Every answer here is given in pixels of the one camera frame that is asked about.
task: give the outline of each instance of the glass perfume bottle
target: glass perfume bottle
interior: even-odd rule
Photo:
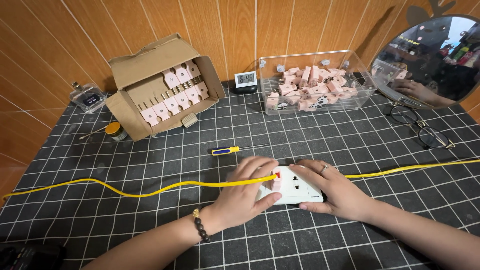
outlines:
[[[72,87],[75,89],[70,93],[70,100],[77,104],[85,113],[92,113],[101,108],[107,97],[95,84],[86,84],[81,86],[78,82],[74,82]]]

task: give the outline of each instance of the panda sticker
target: panda sticker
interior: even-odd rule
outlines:
[[[288,102],[282,101],[276,107],[277,107],[277,110],[284,110],[287,108],[287,106],[288,106]]]
[[[325,105],[327,103],[328,103],[327,96],[323,96],[317,100],[317,103],[311,105],[310,108],[320,109],[322,105]]]

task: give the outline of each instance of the table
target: table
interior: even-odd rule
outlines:
[[[224,181],[242,158],[268,156],[287,165],[325,160],[344,174],[480,156],[480,126],[460,106],[422,110],[420,116],[456,144],[424,151],[414,129],[390,123],[379,94],[361,110],[267,116],[259,94],[227,98],[199,114],[199,123],[132,142],[104,133],[79,137],[114,118],[84,114],[70,105],[16,190],[92,177],[123,192],[150,193],[179,181]],[[212,157],[221,146],[271,147]],[[418,215],[480,235],[480,166],[413,170],[353,182],[369,196]],[[147,198],[120,198],[99,184],[72,184],[14,196],[0,213],[0,242],[64,245],[63,269],[79,269],[142,232],[211,204],[219,188],[183,186]],[[168,268],[185,269],[436,269],[391,235],[367,224],[273,206],[245,225],[196,245]]]

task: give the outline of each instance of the yellow cable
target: yellow cable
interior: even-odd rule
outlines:
[[[375,176],[382,176],[386,174],[391,174],[395,172],[401,172],[401,171],[407,171],[407,170],[413,170],[413,169],[422,169],[422,168],[433,168],[433,167],[440,167],[440,166],[447,166],[447,165],[458,165],[458,164],[468,164],[468,163],[475,163],[475,162],[480,162],[480,160],[469,160],[469,161],[458,161],[458,162],[450,162],[450,163],[439,163],[439,164],[427,164],[427,165],[412,165],[412,166],[406,166],[406,167],[401,167],[397,169],[391,169],[388,171],[384,172],[374,172],[374,173],[367,173],[367,174],[357,174],[357,175],[345,175],[347,178],[363,178],[363,177],[375,177]],[[122,196],[126,197],[132,197],[132,198],[144,198],[144,197],[149,197],[153,195],[157,195],[159,193],[162,193],[166,190],[172,189],[177,186],[181,185],[187,185],[187,184],[194,184],[194,185],[200,185],[200,186],[209,186],[209,187],[225,187],[225,186],[236,186],[236,185],[244,185],[244,184],[255,184],[255,183],[260,183],[260,182],[266,182],[270,181],[272,179],[275,179],[276,175],[270,175],[262,178],[257,178],[257,179],[251,179],[251,180],[245,180],[245,181],[238,181],[238,182],[228,182],[228,183],[202,183],[202,182],[197,182],[197,181],[186,181],[186,182],[180,182],[176,184],[169,185],[167,187],[164,187],[160,190],[157,190],[155,192],[149,193],[149,194],[142,194],[142,195],[135,195],[135,194],[127,194],[125,192],[121,192],[120,190],[102,182],[97,179],[92,179],[92,178],[85,178],[85,179],[79,179],[79,180],[73,180],[61,184],[56,184],[56,185],[51,185],[51,186],[46,186],[42,188],[37,188],[29,191],[22,191],[22,192],[14,192],[14,193],[9,193],[6,194],[2,197],[2,200],[6,200],[8,197],[15,196],[15,195],[23,195],[23,194],[28,194],[32,192],[37,192],[41,190],[46,190],[54,187],[59,187],[63,185],[68,185],[68,184],[74,184],[74,183],[79,183],[79,182],[96,182],[99,183],[106,188],[112,190],[113,192],[120,194]]]

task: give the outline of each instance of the gold lid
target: gold lid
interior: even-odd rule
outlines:
[[[120,123],[119,122],[113,122],[110,123],[107,128],[105,129],[105,133],[107,134],[114,134],[120,129]]]

